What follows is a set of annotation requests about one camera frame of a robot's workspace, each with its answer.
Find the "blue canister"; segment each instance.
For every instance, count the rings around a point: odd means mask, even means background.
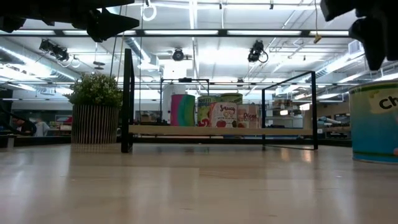
[[[398,82],[349,90],[353,159],[398,164]]]

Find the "wooden floor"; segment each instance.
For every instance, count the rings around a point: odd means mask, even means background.
[[[398,166],[351,149],[46,146],[0,152],[1,224],[397,223]]]

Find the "green plant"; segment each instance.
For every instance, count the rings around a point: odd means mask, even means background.
[[[83,75],[70,86],[71,94],[65,94],[73,105],[98,105],[120,108],[122,91],[114,77],[107,75]]]

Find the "potted plant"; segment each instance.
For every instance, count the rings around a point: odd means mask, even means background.
[[[83,75],[70,89],[64,96],[73,104],[72,143],[115,143],[123,97],[115,78]]]

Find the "person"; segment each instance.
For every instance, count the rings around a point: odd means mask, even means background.
[[[25,122],[19,118],[12,118],[12,122],[17,126],[17,130],[23,133],[31,133],[33,127],[29,122]]]
[[[47,131],[50,127],[41,119],[36,119],[36,133],[35,137],[44,137],[47,135]]]

